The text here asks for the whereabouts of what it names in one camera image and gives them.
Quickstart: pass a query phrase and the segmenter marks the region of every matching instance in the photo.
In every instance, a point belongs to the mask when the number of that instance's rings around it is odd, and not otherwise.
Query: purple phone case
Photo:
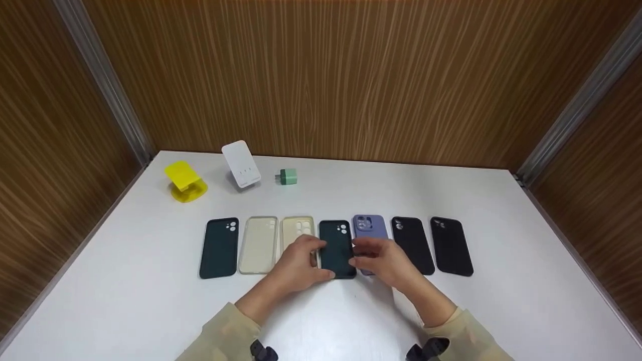
[[[359,217],[363,217],[364,221],[369,218],[370,227],[367,222],[360,221]],[[388,239],[388,231],[386,231],[386,222],[382,216],[379,215],[356,215],[352,218],[352,229],[354,229],[354,237],[375,237]],[[372,276],[374,273],[368,270],[361,270],[364,276]]]

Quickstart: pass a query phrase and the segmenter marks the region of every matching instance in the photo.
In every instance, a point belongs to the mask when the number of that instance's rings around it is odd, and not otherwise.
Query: yellow phone stand
[[[207,184],[185,161],[170,164],[165,174],[172,182],[171,195],[179,202],[191,202],[207,191]]]

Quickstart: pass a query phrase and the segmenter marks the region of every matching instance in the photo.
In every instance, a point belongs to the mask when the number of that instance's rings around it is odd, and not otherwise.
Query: green charger
[[[280,176],[281,184],[283,186],[287,184],[296,184],[297,183],[297,170],[294,168],[281,169]]]

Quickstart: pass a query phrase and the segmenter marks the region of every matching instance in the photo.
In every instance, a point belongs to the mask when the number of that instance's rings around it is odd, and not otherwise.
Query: sleeve
[[[513,360],[468,310],[458,307],[446,323],[425,330],[430,337],[450,340],[448,348],[438,357],[440,361]]]
[[[260,331],[256,322],[228,303],[176,361],[252,361],[250,345]]]

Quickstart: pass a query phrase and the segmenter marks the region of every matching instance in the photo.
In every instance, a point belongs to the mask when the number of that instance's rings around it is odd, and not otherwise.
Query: camera cutout
[[[359,216],[357,217],[357,228],[360,231],[371,231],[372,230],[372,219],[369,216]]]

